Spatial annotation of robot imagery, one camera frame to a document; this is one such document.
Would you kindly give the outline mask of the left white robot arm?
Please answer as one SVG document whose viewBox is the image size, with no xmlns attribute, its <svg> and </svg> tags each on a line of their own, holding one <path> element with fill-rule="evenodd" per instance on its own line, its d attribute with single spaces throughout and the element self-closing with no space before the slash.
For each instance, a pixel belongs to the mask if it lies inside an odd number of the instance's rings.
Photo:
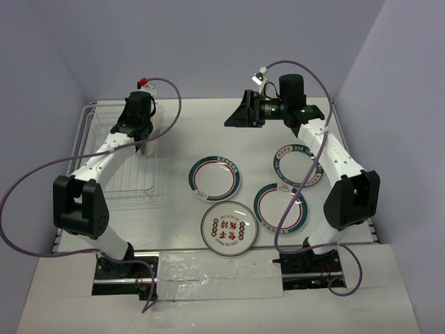
<svg viewBox="0 0 445 334">
<path fill-rule="evenodd" d="M 139 151 L 140 142 L 149 138 L 155 113 L 156 104 L 150 93 L 130 93 L 97 155 L 53 183 L 54 225 L 113 258 L 111 269 L 123 278 L 136 269 L 134 251 L 108 224 L 110 213 L 103 190 L 121 165 Z"/>
</svg>

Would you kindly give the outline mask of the hao shi plate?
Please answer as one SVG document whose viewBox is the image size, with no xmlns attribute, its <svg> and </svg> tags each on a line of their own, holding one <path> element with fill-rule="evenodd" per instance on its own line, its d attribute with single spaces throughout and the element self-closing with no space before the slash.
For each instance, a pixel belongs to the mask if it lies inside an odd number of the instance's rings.
<svg viewBox="0 0 445 334">
<path fill-rule="evenodd" d="M 286 184 L 298 188 L 314 161 L 314 154 L 301 144 L 288 144 L 273 157 L 275 174 Z"/>
<path fill-rule="evenodd" d="M 164 114 L 163 107 L 160 106 L 157 102 L 155 103 L 155 107 L 156 107 L 156 113 L 154 114 L 154 116 L 151 117 L 151 121 L 153 124 L 153 131 L 149 135 L 150 140 L 158 136 L 161 133 L 163 127 L 163 114 Z M 156 142 L 157 140 L 154 139 L 144 143 L 140 147 L 140 153 L 145 156 L 150 156 L 155 151 Z"/>
</svg>

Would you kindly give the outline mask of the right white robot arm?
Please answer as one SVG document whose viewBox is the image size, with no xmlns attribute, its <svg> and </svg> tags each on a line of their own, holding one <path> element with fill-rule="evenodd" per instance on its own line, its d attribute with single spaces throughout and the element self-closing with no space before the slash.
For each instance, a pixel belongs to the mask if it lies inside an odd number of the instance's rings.
<svg viewBox="0 0 445 334">
<path fill-rule="evenodd" d="M 253 90 L 244 92 L 241 104 L 226 119 L 226 127 L 260 128 L 267 120 L 281 120 L 315 154 L 331 184 L 323 205 L 324 218 L 317 230 L 305 239 L 302 264 L 317 272 L 326 264 L 342 233 L 375 215 L 380 177 L 367 171 L 346 151 L 325 124 L 325 116 L 309 105 L 300 74 L 279 78 L 279 96 L 268 100 Z"/>
</svg>

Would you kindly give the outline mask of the red character plate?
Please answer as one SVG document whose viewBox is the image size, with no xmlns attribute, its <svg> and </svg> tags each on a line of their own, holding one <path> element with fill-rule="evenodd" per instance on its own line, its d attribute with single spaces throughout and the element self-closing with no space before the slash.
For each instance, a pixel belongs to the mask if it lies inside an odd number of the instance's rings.
<svg viewBox="0 0 445 334">
<path fill-rule="evenodd" d="M 253 247 L 258 224 L 254 213 L 235 201 L 219 202 L 204 214 L 200 224 L 203 242 L 214 253 L 235 257 Z"/>
</svg>

